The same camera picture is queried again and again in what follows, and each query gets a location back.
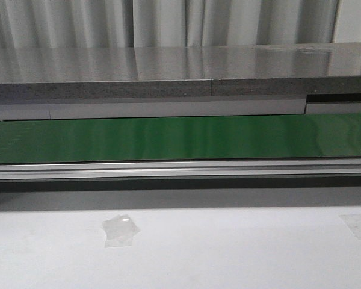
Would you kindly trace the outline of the clear tape patch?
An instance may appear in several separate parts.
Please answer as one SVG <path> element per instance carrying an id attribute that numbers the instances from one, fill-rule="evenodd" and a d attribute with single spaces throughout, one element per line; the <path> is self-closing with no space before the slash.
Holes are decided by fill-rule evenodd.
<path id="1" fill-rule="evenodd" d="M 117 215 L 102 223 L 105 232 L 105 248 L 132 246 L 140 228 L 127 214 Z"/>

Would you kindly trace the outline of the grey stone countertop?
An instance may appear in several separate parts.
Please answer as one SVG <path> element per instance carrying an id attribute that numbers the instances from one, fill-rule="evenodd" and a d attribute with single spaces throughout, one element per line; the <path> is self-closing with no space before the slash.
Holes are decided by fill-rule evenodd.
<path id="1" fill-rule="evenodd" d="M 0 103 L 361 93 L 361 43 L 0 49 Z"/>

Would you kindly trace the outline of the green conveyor belt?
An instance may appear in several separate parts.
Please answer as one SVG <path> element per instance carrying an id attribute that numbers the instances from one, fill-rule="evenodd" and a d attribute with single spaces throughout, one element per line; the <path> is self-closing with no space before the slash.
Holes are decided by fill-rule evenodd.
<path id="1" fill-rule="evenodd" d="M 361 113 L 0 122 L 0 164 L 361 157 Z"/>

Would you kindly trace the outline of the clear tape strip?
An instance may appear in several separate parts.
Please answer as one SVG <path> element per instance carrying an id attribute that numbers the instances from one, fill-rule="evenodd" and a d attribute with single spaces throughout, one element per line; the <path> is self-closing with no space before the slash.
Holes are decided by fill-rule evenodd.
<path id="1" fill-rule="evenodd" d="M 343 214 L 339 216 L 353 235 L 361 240 L 361 214 Z"/>

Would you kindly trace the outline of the white pleated curtain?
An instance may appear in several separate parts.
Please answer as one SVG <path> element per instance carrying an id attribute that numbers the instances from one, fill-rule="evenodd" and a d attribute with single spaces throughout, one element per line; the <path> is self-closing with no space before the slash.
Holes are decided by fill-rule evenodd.
<path id="1" fill-rule="evenodd" d="M 361 1 L 0 1 L 0 48 L 361 43 Z"/>

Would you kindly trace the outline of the aluminium conveyor side rail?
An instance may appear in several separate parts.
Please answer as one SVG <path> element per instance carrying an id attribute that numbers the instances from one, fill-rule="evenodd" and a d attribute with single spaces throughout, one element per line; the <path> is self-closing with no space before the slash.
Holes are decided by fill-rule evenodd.
<path id="1" fill-rule="evenodd" d="M 0 165 L 0 181 L 340 174 L 361 174 L 361 158 Z"/>

